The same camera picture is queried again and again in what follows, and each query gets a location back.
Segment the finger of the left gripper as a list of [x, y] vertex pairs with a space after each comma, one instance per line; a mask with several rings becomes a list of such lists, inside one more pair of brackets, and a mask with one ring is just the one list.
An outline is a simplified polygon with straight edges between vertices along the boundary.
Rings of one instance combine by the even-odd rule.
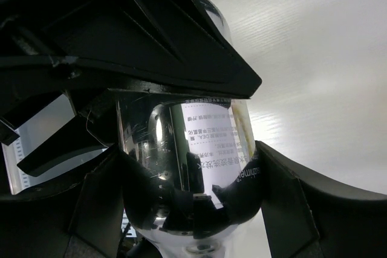
[[11, 20], [83, 66], [146, 82], [239, 98], [262, 83], [199, 0], [1, 0]]
[[[75, 90], [65, 95], [70, 101], [74, 117], [50, 135], [17, 165], [24, 173], [37, 177], [62, 162], [103, 148], [117, 142], [115, 95], [109, 90]], [[59, 97], [50, 92], [26, 98], [16, 105], [1, 103], [1, 121], [9, 129], [1, 129], [6, 145], [16, 140], [15, 129], [46, 109]]]

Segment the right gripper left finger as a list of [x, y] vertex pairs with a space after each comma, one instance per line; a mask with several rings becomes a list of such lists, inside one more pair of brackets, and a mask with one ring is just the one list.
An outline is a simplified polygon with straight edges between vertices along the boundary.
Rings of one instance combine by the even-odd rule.
[[116, 147], [61, 176], [12, 195], [1, 169], [2, 257], [156, 257], [128, 250], [123, 214], [134, 208], [142, 169]]

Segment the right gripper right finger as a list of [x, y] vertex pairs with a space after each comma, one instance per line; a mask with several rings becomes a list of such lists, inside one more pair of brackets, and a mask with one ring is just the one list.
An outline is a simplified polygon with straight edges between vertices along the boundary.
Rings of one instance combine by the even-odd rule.
[[256, 142], [272, 257], [386, 257], [386, 195], [353, 187]]

